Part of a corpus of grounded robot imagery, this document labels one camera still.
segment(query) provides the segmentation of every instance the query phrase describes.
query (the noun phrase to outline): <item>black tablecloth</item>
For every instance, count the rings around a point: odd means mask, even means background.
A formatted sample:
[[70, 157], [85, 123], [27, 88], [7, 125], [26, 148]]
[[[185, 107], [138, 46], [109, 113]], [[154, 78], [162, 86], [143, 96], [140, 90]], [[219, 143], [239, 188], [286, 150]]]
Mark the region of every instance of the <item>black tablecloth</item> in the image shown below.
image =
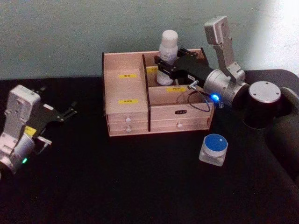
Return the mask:
[[[283, 70], [248, 71], [299, 90]], [[47, 90], [59, 111], [78, 101], [78, 115], [44, 136], [53, 146], [30, 157], [0, 185], [0, 223], [299, 223], [299, 190], [241, 113], [217, 109], [208, 131], [128, 137], [107, 135], [101, 78], [0, 82], [0, 124], [7, 94], [17, 84]], [[199, 161], [205, 135], [228, 140], [224, 165]]]

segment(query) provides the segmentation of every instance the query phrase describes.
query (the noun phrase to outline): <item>black cable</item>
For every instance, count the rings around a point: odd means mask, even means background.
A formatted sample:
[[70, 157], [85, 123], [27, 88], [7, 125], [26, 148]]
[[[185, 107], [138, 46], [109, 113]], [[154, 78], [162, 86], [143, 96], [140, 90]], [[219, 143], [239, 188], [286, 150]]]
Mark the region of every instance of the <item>black cable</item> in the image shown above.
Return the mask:
[[[198, 108], [198, 107], [196, 107], [196, 106], [194, 106], [194, 105], [192, 105], [192, 104], [190, 103], [190, 101], [189, 101], [190, 96], [193, 95], [194, 93], [197, 93], [197, 92], [200, 94], [200, 96], [201, 96], [201, 97], [204, 99], [204, 101], [206, 102], [206, 105], [207, 105], [207, 107], [208, 107], [208, 110], [200, 109], [200, 108]], [[188, 102], [188, 104], [189, 104], [191, 107], [193, 107], [193, 108], [195, 108], [195, 109], [197, 109], [197, 110], [200, 110], [200, 111], [202, 111], [202, 112], [210, 112], [210, 111], [211, 111], [209, 102], [206, 100], [206, 98], [202, 95], [202, 93], [201, 93], [200, 91], [193, 91], [192, 93], [190, 93], [190, 94], [188, 95], [187, 102]]]

